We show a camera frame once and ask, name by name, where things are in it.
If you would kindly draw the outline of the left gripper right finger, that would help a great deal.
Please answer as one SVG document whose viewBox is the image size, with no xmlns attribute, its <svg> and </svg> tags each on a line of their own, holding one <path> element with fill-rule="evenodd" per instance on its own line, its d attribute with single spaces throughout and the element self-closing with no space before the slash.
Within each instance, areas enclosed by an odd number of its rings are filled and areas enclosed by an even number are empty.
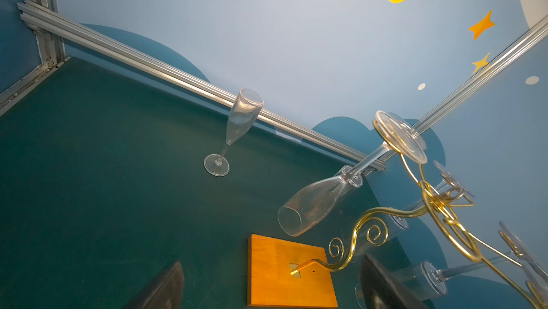
<svg viewBox="0 0 548 309">
<path fill-rule="evenodd" d="M 370 254 L 361 262 L 360 285 L 366 308 L 428 308 Z"/>
</svg>

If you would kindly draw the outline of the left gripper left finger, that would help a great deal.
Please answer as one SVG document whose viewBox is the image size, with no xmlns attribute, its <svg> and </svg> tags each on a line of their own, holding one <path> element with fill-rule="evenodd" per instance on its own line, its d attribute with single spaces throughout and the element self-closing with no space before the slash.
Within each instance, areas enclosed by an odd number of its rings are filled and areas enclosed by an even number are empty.
<svg viewBox="0 0 548 309">
<path fill-rule="evenodd" d="M 180 308 L 184 286 L 184 271 L 177 260 L 158 273 L 124 308 Z"/>
</svg>

